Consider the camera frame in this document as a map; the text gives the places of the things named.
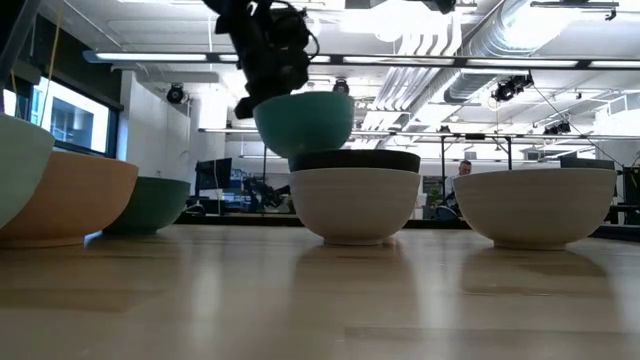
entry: pole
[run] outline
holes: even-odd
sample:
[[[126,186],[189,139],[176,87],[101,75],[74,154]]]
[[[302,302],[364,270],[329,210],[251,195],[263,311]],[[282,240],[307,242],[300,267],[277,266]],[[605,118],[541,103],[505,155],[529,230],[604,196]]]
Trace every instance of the pole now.
[[[0,21],[0,88],[9,78],[13,63],[24,45],[38,14],[41,0],[10,0],[3,2]]]
[[[507,137],[507,157],[509,159],[509,170],[513,170],[513,156],[511,156],[511,138]]]
[[[444,148],[444,139],[446,138],[446,136],[442,136],[440,137],[440,149],[442,151],[440,157],[442,158],[442,204],[444,204],[444,196],[445,196],[445,192],[446,192],[446,186],[444,185],[444,179],[445,179],[445,173],[446,173],[446,164],[445,164],[445,160],[444,160],[444,153],[447,151],[447,149]]]
[[[262,183],[266,186],[267,185],[267,144],[264,144],[264,153],[262,154]],[[260,202],[262,203],[261,207],[262,207],[262,216],[264,217],[264,214],[266,212],[266,209],[264,208],[264,196],[260,197]]]

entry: stacked bowls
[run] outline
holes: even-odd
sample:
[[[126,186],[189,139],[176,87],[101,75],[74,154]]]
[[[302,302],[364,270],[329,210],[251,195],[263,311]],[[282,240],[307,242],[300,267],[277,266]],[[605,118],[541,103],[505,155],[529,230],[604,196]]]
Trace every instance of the stacked bowls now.
[[[334,150],[289,159],[296,213],[331,245],[378,245],[402,229],[420,186],[420,157]]]

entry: tan bowl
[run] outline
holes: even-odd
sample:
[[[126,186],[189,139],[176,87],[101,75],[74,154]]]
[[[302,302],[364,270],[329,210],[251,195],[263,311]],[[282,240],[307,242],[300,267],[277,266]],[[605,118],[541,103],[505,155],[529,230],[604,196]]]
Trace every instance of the tan bowl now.
[[[137,176],[126,162],[53,152],[31,200],[0,229],[0,247],[82,244],[122,213]]]
[[[603,222],[616,176],[600,169],[514,170],[461,176],[454,186],[464,219],[496,247],[560,250]]]
[[[420,175],[399,170],[333,168],[291,173],[296,214],[332,245],[377,245],[413,213]]]

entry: metal beam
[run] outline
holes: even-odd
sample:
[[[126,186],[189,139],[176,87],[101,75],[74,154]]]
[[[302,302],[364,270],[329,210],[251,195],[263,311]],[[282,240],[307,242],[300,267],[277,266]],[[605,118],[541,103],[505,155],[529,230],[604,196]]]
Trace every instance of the metal beam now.
[[[90,63],[161,63],[161,64],[236,64],[234,53],[191,52],[120,52],[85,51]],[[563,71],[638,71],[640,60],[634,58],[486,58],[468,56],[405,55],[318,55],[311,64],[329,66],[394,66],[418,68],[563,70]]]

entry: cable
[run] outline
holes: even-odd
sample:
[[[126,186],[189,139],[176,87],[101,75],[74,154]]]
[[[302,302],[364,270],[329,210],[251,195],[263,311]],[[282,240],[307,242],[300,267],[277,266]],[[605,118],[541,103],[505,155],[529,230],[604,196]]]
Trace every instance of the cable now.
[[[302,15],[298,12],[298,9],[296,9],[296,7],[295,7],[295,6],[291,5],[291,3],[290,3],[290,2],[285,1],[285,0],[273,0],[273,3],[275,3],[275,4],[282,4],[282,5],[286,6],[287,8],[289,8],[289,9],[291,9],[291,10],[295,11],[295,13],[292,13],[292,14],[290,14],[289,16],[284,16],[284,17],[282,17],[282,18],[280,18],[280,19],[276,20],[276,22],[273,24],[273,26],[274,26],[274,27],[276,27],[276,25],[277,25],[279,22],[281,22],[281,21],[283,21],[283,20],[286,20],[286,19],[288,19],[289,17],[292,17],[292,16],[297,17],[297,18],[300,20],[300,22],[302,22],[303,24],[305,23],[305,21],[304,21],[304,16],[302,16]],[[315,53],[309,57],[309,61],[311,61],[311,60],[315,59],[315,58],[316,58],[316,56],[318,56],[318,55],[320,54],[320,41],[318,41],[318,37],[317,37],[317,36],[315,36],[315,34],[313,34],[311,31],[309,31],[309,36],[311,36],[311,39],[313,40],[313,42],[314,42],[314,43],[315,43],[315,45],[316,45],[316,51],[315,51]]]
[[[53,80],[53,68],[56,62],[56,52],[58,50],[58,39],[60,38],[60,23],[62,22],[62,14],[63,14],[63,6],[64,0],[60,0],[60,4],[58,5],[58,16],[56,18],[56,33],[53,37],[53,48],[51,49],[51,61],[49,62],[49,78],[47,81],[47,89],[44,92],[44,103],[42,104],[42,114],[40,114],[40,119],[38,120],[38,126],[42,127],[42,122],[44,120],[44,112],[47,108],[47,100],[49,99],[49,87],[51,86],[51,81]]]
[[[549,106],[551,106],[551,108],[556,112],[556,114],[558,116],[560,116],[560,118],[562,118],[564,121],[566,121],[571,126],[571,128],[573,128],[573,130],[575,130],[578,134],[580,134],[580,136],[583,136],[591,145],[593,145],[593,147],[598,149],[604,156],[608,157],[611,161],[616,163],[621,168],[624,168],[624,165],[621,162],[619,162],[618,160],[614,159],[613,156],[607,154],[607,152],[602,150],[602,148],[600,148],[593,140],[591,140],[588,137],[584,136],[584,134],[575,125],[573,125],[567,118],[564,117],[564,115],[562,115],[562,113],[555,106],[553,106],[553,104],[549,101],[549,99],[547,99],[546,96],[544,96],[544,94],[542,94],[542,92],[538,89],[537,86],[532,85],[532,87],[534,89],[536,89],[536,91],[538,92],[538,94],[540,94],[540,96],[544,99],[544,101],[547,104],[549,104]]]
[[[556,112],[556,113],[557,113],[557,114],[558,114],[558,115],[559,115],[559,116],[560,116],[564,121],[566,121],[566,122],[569,124],[569,126],[571,126],[571,127],[572,127],[572,128],[573,128],[573,129],[578,133],[578,134],[580,134],[581,136],[584,136],[584,134],[583,134],[582,132],[580,132],[580,130],[578,130],[578,128],[577,128],[575,125],[573,125],[573,124],[572,124],[572,123],[571,123],[567,118],[565,118],[565,117],[562,115],[562,113],[560,113],[560,111],[558,111],[558,109],[556,109],[556,107],[555,107],[555,106],[553,106],[553,104],[552,104],[552,103],[547,99],[547,97],[546,97],[546,96],[544,96],[544,94],[542,94],[542,92],[540,92],[540,90],[539,90],[535,85],[532,85],[532,87],[533,87],[534,89],[536,89],[536,91],[538,92],[538,94],[540,94],[540,96],[544,99],[544,101],[545,101],[547,104],[549,104],[549,106],[551,106],[551,108],[552,108],[552,109],[553,109],[553,110],[554,110],[554,111],[555,111],[555,112]],[[584,136],[584,137],[585,137],[585,139],[587,139],[587,141],[589,141],[589,143],[590,143],[591,145],[593,145],[593,147],[595,147],[596,149],[598,149],[598,150],[599,150],[603,155],[605,155],[606,157],[608,157],[609,159],[611,159],[611,161],[613,161],[614,163],[616,163],[618,166],[620,166],[620,168],[621,168],[621,169],[623,169],[623,170],[624,170],[624,165],[623,165],[620,161],[618,161],[618,160],[614,159],[614,158],[613,158],[613,156],[611,156],[611,155],[607,154],[607,153],[606,153],[604,150],[602,150],[602,148],[601,148],[601,147],[599,147],[599,146],[598,146],[598,145],[597,145],[593,140],[589,139],[589,138],[588,138],[588,137],[586,137],[586,136]],[[640,156],[638,156],[638,158],[636,158],[636,160],[633,162],[633,164],[635,164],[635,163],[636,163],[636,161],[638,161],[638,159],[640,159]],[[631,180],[633,181],[633,185],[636,187],[636,189],[638,189],[638,183],[637,183],[637,181],[636,181],[635,177],[631,176]]]

